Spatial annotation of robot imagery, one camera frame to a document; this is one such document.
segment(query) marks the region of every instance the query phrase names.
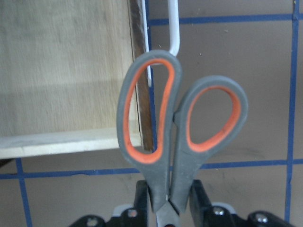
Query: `floor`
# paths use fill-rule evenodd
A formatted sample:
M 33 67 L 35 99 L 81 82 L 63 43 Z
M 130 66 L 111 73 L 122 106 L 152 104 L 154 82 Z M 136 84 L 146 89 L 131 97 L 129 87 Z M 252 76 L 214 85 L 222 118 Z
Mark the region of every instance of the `floor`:
M 293 11 L 291 0 L 179 0 L 184 79 L 178 100 L 207 75 L 228 76 L 244 88 L 250 105 L 244 128 L 197 179 L 211 201 L 231 204 L 243 218 L 266 210 L 301 226 L 303 3 L 296 3 Z M 166 1 L 148 7 L 151 48 L 168 50 Z M 165 73 L 153 69 L 156 112 Z M 193 112 L 194 139 L 216 132 L 230 109 L 220 92 L 202 97 Z M 86 214 L 108 220 L 115 206 L 133 202 L 143 176 L 117 149 L 17 159 L 0 168 L 0 178 L 1 226 L 52 227 Z M 182 226 L 193 226 L 188 211 L 181 217 Z

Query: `screw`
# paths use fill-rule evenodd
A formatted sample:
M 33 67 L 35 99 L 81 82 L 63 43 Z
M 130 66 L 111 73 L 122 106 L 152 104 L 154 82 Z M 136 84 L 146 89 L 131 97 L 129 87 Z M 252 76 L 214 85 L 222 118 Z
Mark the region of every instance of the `screw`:
M 261 223 L 268 222 L 268 218 L 264 214 L 256 214 L 256 220 Z
M 127 213 L 129 218 L 135 218 L 137 216 L 137 214 L 138 214 L 138 212 L 134 209 L 129 209 L 128 213 Z
M 215 215 L 223 215 L 224 214 L 224 210 L 223 210 L 222 207 L 214 207 L 213 212 L 214 212 Z
M 98 224 L 98 220 L 96 218 L 89 218 L 86 222 L 87 227 L 96 227 Z

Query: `scissors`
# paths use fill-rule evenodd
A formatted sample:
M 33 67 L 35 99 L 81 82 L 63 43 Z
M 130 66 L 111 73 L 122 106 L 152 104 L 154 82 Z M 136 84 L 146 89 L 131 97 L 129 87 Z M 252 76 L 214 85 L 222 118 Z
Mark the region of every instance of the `scissors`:
M 168 69 L 169 77 L 160 106 L 157 149 L 151 154 L 144 154 L 131 143 L 128 117 L 136 82 L 144 70 L 153 64 L 163 64 Z M 248 113 L 248 101 L 243 89 L 235 81 L 223 76 L 197 80 L 174 112 L 181 79 L 182 67 L 175 56 L 163 50 L 150 51 L 139 56 L 130 66 L 118 100 L 119 146 L 125 159 L 143 174 L 149 186 L 151 208 L 156 213 L 159 227 L 180 226 L 179 213 L 186 210 L 189 190 L 198 169 L 237 136 Z M 222 90 L 230 96 L 232 113 L 217 134 L 202 143 L 194 143 L 190 136 L 192 110 L 201 95 L 214 89 Z M 170 181 L 170 138 L 173 123 L 177 126 L 177 136 Z

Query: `scissors handle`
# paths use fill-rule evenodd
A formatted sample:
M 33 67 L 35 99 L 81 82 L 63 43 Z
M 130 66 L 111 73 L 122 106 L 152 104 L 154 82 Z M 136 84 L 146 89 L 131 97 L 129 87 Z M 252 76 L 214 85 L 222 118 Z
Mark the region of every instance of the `scissors handle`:
M 151 154 L 138 151 L 131 143 L 128 117 L 136 82 L 147 66 L 163 64 L 169 72 L 160 107 L 158 144 Z M 177 92 L 181 83 L 182 68 L 172 54 L 156 50 L 138 57 L 130 66 L 122 84 L 117 109 L 117 136 L 125 159 L 143 174 L 151 190 L 151 205 L 156 212 L 167 201 L 169 194 L 170 132 Z
M 194 143 L 190 137 L 191 112 L 199 97 L 214 89 L 222 90 L 230 96 L 232 113 L 217 134 L 202 143 Z M 170 201 L 179 212 L 186 209 L 189 190 L 200 166 L 237 136 L 246 121 L 247 113 L 248 101 L 244 90 L 227 77 L 209 76 L 199 79 L 184 95 L 174 116 L 178 130 L 170 192 Z

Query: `orange inner grip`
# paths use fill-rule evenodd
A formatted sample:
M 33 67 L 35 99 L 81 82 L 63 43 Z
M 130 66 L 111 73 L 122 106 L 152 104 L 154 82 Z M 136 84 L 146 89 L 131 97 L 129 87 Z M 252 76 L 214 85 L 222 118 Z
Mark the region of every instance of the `orange inner grip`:
M 136 86 L 136 83 L 141 76 L 141 74 L 144 72 L 144 70 L 152 64 L 155 63 L 160 63 L 166 66 L 169 72 L 169 78 L 167 80 L 164 93 L 163 93 L 163 99 L 160 107 L 160 116 L 159 116 L 159 126 L 158 126 L 158 147 L 157 149 L 151 153 L 151 154 L 143 154 L 140 151 L 138 151 L 136 148 L 133 147 L 131 139 L 130 139 L 130 134 L 129 134 L 129 124 L 128 124 L 128 119 L 129 119 L 129 108 L 130 108 L 130 103 L 132 99 L 132 95 L 134 92 L 134 88 Z M 173 86 L 173 82 L 175 79 L 175 70 L 172 64 L 162 58 L 156 58 L 152 59 L 150 61 L 147 61 L 145 64 L 143 64 L 136 72 L 132 83 L 130 85 L 130 88 L 128 90 L 127 96 L 126 96 L 126 101 L 125 101 L 125 108 L 124 108 L 124 118 L 123 118 L 123 131 L 124 131 L 124 140 L 125 140 L 125 146 L 127 149 L 128 154 L 135 159 L 138 162 L 141 162 L 143 164 L 152 164 L 158 161 L 163 153 L 163 142 L 164 142 L 164 127 L 165 127 L 165 117 L 166 117 L 166 109 L 167 105 L 169 102 L 169 96 L 170 96 L 170 91 Z
M 230 118 L 228 119 L 228 121 L 226 122 L 226 124 L 222 127 L 222 129 L 215 134 L 213 137 L 209 138 L 208 140 L 202 142 L 202 143 L 194 143 L 191 140 L 190 137 L 190 119 L 191 119 L 191 113 L 193 111 L 194 105 L 196 103 L 196 101 L 198 100 L 198 98 L 203 95 L 205 92 L 209 91 L 209 90 L 213 90 L 213 89 L 220 89 L 225 91 L 230 98 L 232 99 L 232 113 Z M 230 90 L 227 87 L 223 87 L 223 86 L 212 86 L 212 87 L 208 87 L 204 90 L 202 90 L 193 100 L 189 111 L 188 111 L 188 115 L 187 115 L 187 143 L 188 146 L 195 152 L 205 152 L 208 151 L 209 149 L 215 147 L 216 145 L 218 145 L 223 139 L 226 138 L 226 136 L 233 130 L 233 128 L 235 127 L 235 125 L 237 124 L 237 121 L 240 117 L 241 114 L 241 103 L 239 98 L 237 97 L 237 95 Z

